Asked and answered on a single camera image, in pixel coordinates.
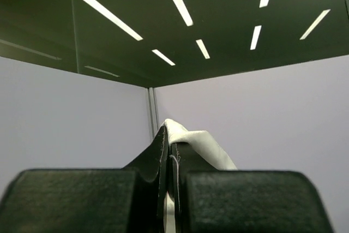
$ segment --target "white cloth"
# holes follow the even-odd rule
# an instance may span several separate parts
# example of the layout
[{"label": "white cloth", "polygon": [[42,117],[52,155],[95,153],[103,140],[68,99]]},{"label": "white cloth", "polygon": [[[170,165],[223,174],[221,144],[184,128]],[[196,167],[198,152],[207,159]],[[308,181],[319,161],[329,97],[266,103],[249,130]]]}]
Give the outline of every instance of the white cloth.
[{"label": "white cloth", "polygon": [[[178,122],[166,119],[161,126],[167,128],[169,144],[186,142],[208,163],[219,170],[237,170],[234,162],[207,131],[188,131]],[[176,233],[175,203],[167,194],[166,233]]]}]

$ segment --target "ceiling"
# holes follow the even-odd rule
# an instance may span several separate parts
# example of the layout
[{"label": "ceiling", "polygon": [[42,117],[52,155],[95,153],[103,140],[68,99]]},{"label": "ceiling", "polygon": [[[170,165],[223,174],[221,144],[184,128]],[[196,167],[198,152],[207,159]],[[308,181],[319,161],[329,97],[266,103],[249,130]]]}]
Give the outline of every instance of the ceiling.
[{"label": "ceiling", "polygon": [[[192,26],[173,0],[97,1],[143,39],[137,41],[83,0],[0,0],[0,56],[158,87],[349,53],[345,0],[269,0],[262,8],[260,0],[183,0]],[[250,50],[259,25],[256,49]]]}]

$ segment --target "black metal part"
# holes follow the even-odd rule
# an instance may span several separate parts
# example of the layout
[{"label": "black metal part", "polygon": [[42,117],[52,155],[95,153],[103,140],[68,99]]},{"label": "black metal part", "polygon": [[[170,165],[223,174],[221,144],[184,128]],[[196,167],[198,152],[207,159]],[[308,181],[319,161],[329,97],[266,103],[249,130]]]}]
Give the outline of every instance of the black metal part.
[{"label": "black metal part", "polygon": [[156,213],[160,232],[166,230],[166,206],[164,204],[167,192],[168,152],[167,130],[166,127],[161,127],[151,145],[124,167],[124,170],[136,170],[146,182],[152,185],[156,198],[147,208],[147,212]]}]

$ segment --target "ceiling panel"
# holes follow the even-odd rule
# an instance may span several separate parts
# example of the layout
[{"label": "ceiling panel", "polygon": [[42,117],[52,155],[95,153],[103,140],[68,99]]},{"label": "ceiling panel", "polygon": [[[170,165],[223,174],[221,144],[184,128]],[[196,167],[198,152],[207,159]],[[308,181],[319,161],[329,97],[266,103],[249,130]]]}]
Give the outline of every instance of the ceiling panel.
[{"label": "ceiling panel", "polygon": [[[135,40],[83,0],[0,0],[8,12],[0,16],[5,28],[1,39],[62,59],[34,59],[23,50],[0,55],[156,87],[349,53],[345,0],[269,0],[263,8],[260,0],[183,0],[194,22],[190,27],[172,0],[97,1],[143,40]],[[299,40],[326,9],[330,12],[318,26]],[[250,50],[258,25],[257,46]],[[210,59],[204,58],[198,39]],[[176,65],[160,59],[154,49]]]}]

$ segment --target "gray wall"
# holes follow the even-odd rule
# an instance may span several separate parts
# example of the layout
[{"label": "gray wall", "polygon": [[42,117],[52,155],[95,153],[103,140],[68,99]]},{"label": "gray wall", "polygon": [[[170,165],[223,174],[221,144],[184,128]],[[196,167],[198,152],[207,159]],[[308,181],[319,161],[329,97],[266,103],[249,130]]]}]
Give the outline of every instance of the gray wall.
[{"label": "gray wall", "polygon": [[349,56],[157,88],[159,118],[208,130],[239,169],[305,173],[349,229]]},{"label": "gray wall", "polygon": [[151,140],[145,88],[0,57],[0,195],[28,168],[115,168]]}]

